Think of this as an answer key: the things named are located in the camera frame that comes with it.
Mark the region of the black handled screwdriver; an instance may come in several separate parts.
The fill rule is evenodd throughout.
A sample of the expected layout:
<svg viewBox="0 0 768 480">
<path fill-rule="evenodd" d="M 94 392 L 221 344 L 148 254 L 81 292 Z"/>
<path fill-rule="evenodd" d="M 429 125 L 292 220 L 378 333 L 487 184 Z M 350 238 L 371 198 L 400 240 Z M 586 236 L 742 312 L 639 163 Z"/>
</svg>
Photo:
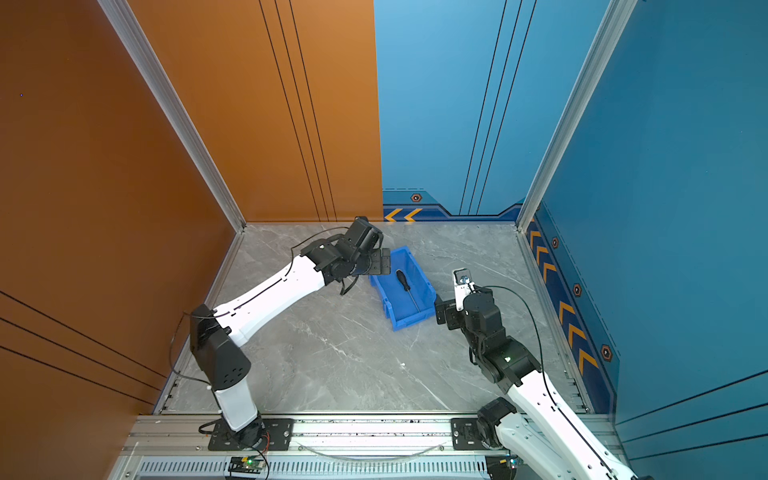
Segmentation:
<svg viewBox="0 0 768 480">
<path fill-rule="evenodd" d="M 403 270 L 398 269 L 396 271 L 396 277 L 397 277 L 399 283 L 401 284 L 401 286 L 403 287 L 403 290 L 408 294 L 408 297 L 410 298 L 411 302 L 413 303 L 414 309 L 416 311 L 420 311 L 421 310 L 421 305 L 420 305 L 420 303 L 418 302 L 418 300 L 416 298 L 416 295 L 415 295 L 414 290 L 413 290 L 413 286 L 412 286 L 408 276 L 406 275 L 406 273 Z"/>
</svg>

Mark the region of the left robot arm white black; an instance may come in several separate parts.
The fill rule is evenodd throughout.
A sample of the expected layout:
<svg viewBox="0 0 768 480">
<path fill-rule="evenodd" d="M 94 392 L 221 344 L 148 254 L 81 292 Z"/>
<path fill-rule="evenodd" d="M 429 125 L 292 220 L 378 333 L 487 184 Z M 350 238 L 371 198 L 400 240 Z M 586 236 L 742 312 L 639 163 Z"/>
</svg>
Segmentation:
<svg viewBox="0 0 768 480">
<path fill-rule="evenodd" d="M 390 250 L 383 240 L 378 227 L 358 216 L 347 227 L 322 230 L 292 246 L 285 267 L 235 299 L 187 315 L 190 351 L 231 433 L 260 438 L 264 430 L 242 347 L 283 311 L 328 285 L 339 284 L 345 295 L 362 276 L 389 274 Z"/>
</svg>

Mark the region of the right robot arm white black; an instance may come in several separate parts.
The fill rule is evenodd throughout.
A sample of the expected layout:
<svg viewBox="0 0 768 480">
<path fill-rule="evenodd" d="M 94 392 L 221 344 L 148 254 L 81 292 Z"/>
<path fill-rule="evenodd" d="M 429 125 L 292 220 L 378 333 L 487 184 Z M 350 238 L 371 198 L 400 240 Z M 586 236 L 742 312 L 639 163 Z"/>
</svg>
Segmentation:
<svg viewBox="0 0 768 480">
<path fill-rule="evenodd" d="M 435 301 L 436 318 L 459 330 L 469 358 L 502 392 L 477 414 L 481 441 L 517 455 L 542 479 L 637 479 L 570 408 L 544 363 L 506 333 L 493 291 L 458 285 Z"/>
</svg>

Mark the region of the blue plastic bin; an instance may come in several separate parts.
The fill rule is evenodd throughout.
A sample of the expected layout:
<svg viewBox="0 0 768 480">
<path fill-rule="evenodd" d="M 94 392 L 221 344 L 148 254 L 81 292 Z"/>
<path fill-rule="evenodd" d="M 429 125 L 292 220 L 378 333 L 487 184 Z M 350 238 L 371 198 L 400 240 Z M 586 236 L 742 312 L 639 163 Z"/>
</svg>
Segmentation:
<svg viewBox="0 0 768 480">
<path fill-rule="evenodd" d="M 407 246 L 391 251 L 391 273 L 370 276 L 385 317 L 399 331 L 435 316 L 436 291 Z"/>
</svg>

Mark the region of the right green circuit board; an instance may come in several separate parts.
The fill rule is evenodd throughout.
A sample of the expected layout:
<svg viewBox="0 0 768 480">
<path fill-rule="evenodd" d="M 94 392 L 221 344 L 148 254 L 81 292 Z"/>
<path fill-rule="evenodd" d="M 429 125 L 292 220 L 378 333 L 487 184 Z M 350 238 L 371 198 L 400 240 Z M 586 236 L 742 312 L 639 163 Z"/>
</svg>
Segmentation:
<svg viewBox="0 0 768 480">
<path fill-rule="evenodd" d="M 515 457 L 486 456 L 486 472 L 490 480 L 515 480 L 519 462 Z"/>
</svg>

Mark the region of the green circuit board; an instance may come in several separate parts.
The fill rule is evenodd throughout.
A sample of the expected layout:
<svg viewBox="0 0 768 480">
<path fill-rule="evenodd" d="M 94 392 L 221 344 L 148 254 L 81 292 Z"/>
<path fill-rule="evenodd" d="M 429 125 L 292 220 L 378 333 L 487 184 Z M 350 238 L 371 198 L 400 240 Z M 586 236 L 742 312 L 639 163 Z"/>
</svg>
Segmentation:
<svg viewBox="0 0 768 480">
<path fill-rule="evenodd" d="M 486 472 L 490 480 L 515 480 L 519 462 L 515 457 L 486 456 Z"/>
<path fill-rule="evenodd" d="M 227 467 L 230 479 L 268 479 L 270 467 L 260 456 L 232 456 Z"/>
</svg>

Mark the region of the left green circuit board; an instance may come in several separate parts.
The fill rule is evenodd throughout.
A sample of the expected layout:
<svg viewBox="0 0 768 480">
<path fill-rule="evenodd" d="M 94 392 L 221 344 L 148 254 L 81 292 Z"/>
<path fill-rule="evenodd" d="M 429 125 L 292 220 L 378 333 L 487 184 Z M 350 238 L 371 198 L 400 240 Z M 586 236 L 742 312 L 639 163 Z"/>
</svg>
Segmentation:
<svg viewBox="0 0 768 480">
<path fill-rule="evenodd" d="M 230 479 L 268 479 L 270 467 L 260 456 L 232 456 L 227 467 Z"/>
</svg>

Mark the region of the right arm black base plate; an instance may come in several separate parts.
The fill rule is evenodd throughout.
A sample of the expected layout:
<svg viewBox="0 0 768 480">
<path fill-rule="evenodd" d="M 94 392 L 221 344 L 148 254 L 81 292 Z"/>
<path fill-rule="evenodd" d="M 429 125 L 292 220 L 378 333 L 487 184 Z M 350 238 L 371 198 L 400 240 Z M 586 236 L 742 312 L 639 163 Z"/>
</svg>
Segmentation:
<svg viewBox="0 0 768 480">
<path fill-rule="evenodd" d="M 477 417 L 450 420 L 453 449 L 457 451 L 499 450 L 501 444 L 486 422 Z"/>
</svg>

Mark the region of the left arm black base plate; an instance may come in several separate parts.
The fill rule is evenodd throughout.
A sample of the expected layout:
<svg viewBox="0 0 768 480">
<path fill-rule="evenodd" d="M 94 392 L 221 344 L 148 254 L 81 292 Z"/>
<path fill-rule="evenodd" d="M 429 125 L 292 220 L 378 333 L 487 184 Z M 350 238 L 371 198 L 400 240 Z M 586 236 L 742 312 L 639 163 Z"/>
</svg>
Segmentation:
<svg viewBox="0 0 768 480">
<path fill-rule="evenodd" d="M 293 418 L 257 418 L 242 430 L 234 431 L 224 418 L 203 424 L 199 431 L 209 436 L 210 451 L 283 452 L 289 449 Z"/>
</svg>

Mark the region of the aluminium front rail frame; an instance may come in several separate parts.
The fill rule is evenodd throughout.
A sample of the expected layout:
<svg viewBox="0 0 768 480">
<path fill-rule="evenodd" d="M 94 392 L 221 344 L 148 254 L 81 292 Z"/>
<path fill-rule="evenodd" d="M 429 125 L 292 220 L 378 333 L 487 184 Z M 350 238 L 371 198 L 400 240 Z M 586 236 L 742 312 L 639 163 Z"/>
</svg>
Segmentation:
<svg viewBox="0 0 768 480">
<path fill-rule="evenodd" d="M 142 416 L 111 475 L 115 479 L 230 479 L 227 467 L 232 456 L 264 458 L 270 467 L 268 479 L 489 479 L 486 456 L 517 458 L 517 475 L 521 469 L 532 470 L 505 449 L 453 449 L 450 420 L 477 414 L 274 414 L 266 418 L 294 419 L 292 439 L 287 451 L 265 453 L 210 451 L 209 436 L 199 428 L 219 419 L 214 416 Z M 598 415 L 578 417 L 622 461 L 608 423 Z"/>
</svg>

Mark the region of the right aluminium corner post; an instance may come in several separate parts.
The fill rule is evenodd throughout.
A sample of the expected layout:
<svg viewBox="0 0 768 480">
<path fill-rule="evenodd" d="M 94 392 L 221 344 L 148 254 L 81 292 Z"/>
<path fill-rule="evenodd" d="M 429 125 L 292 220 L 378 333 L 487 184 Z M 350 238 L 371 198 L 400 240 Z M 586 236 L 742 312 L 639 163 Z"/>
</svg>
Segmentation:
<svg viewBox="0 0 768 480">
<path fill-rule="evenodd" d="M 519 233 L 533 220 L 636 5 L 609 2 L 516 220 Z"/>
</svg>

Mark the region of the aluminium corner post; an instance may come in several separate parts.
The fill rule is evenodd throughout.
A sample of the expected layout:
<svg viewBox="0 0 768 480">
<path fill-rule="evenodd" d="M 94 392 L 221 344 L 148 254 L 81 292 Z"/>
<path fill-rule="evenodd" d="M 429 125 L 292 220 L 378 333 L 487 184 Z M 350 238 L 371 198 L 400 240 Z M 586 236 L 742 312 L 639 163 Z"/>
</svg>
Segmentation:
<svg viewBox="0 0 768 480">
<path fill-rule="evenodd" d="M 636 5 L 609 2 L 516 220 L 519 233 L 533 220 Z"/>
<path fill-rule="evenodd" d="M 235 233 L 242 233 L 247 226 L 244 215 L 131 6 L 125 0 L 99 0 L 98 4 L 226 219 Z"/>
</svg>

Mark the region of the left aluminium corner post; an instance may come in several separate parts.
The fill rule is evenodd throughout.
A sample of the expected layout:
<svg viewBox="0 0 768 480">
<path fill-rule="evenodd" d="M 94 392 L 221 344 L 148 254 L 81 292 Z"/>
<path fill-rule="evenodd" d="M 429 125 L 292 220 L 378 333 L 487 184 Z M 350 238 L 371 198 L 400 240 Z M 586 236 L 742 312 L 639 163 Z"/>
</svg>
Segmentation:
<svg viewBox="0 0 768 480">
<path fill-rule="evenodd" d="M 125 0 L 99 0 L 98 4 L 226 219 L 235 233 L 242 233 L 247 226 L 244 215 L 131 6 Z"/>
</svg>

